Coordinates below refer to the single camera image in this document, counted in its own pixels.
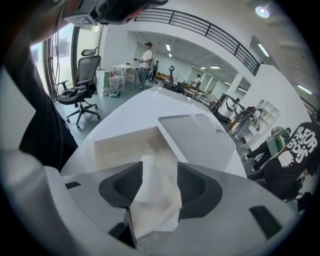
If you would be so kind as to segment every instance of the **black railing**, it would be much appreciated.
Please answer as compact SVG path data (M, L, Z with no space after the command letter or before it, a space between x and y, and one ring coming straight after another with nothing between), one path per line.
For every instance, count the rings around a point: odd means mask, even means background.
M232 35L202 18L177 10L155 8L138 14L134 21L164 23L196 32L232 53L254 76L257 74L260 64L255 57Z
M313 121L317 122L317 117L319 115L318 110L314 106L312 106L308 101L306 101L304 98L302 98L302 97L300 97L300 98L303 101L303 104L305 105L306 110L308 111L310 118Z

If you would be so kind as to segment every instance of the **ceiling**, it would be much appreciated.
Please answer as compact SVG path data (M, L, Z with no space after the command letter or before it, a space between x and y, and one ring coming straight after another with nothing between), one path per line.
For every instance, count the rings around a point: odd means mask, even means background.
M248 25L256 39L261 42L270 55L270 59L265 61L266 64L275 64L274 66L286 76L295 89L297 89L297 85L305 87L312 92L313 100L319 103L320 85L318 81L320 77L312 53L295 25L275 1L212 1L233 12L235 16ZM257 6L267 8L270 12L270 17L266 19L260 18L255 13ZM259 48L257 48L257 44L252 48L262 59L264 58ZM307 97L304 92L301 92L299 89L297 91L302 97Z
M197 68L205 67L204 71L220 81L231 84L238 73L228 62L195 43L160 33L139 32L139 34L153 44L157 54L168 56L166 44L169 44L172 58ZM211 69L211 66L219 66L221 69ZM242 79L239 87L247 91L250 83Z

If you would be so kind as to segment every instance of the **black t-shirt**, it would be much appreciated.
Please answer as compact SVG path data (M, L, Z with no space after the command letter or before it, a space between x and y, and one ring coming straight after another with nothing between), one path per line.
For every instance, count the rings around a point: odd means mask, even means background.
M30 30L35 22L36 18L31 19L17 34L6 54L4 66L17 88L35 109L19 149L33 155L43 165L58 168L62 153L60 133L66 127L44 90L32 58Z
M270 191L281 197L305 169L314 175L319 164L320 126L304 122L295 130L286 149L264 166L264 179Z

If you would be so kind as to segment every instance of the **green bag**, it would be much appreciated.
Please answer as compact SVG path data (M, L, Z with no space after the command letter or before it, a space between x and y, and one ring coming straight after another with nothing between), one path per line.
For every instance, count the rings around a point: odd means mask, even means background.
M275 137L276 145L278 150L282 150L286 143L289 141L289 134L288 133L281 133Z

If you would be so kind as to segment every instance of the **chair armrest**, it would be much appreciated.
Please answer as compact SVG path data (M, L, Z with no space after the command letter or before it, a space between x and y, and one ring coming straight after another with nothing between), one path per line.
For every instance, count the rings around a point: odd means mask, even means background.
M92 83L92 79L88 79L88 80L84 80L84 81L81 81L81 82L77 82L76 85L77 86L82 86L82 85L86 85L86 84L90 84Z
M88 80L84 80L84 81L81 81L81 82L77 82L76 85L77 85L77 86L83 86L83 85L85 85L86 91L89 93L89 91L90 91L90 84L92 84L92 83L93 83L92 79L88 79Z
M62 82L59 82L56 84L57 88L59 87L59 85L62 85L63 86L63 89L67 89L67 86L66 86L66 82L68 82L69 80L66 80L66 81L62 81Z

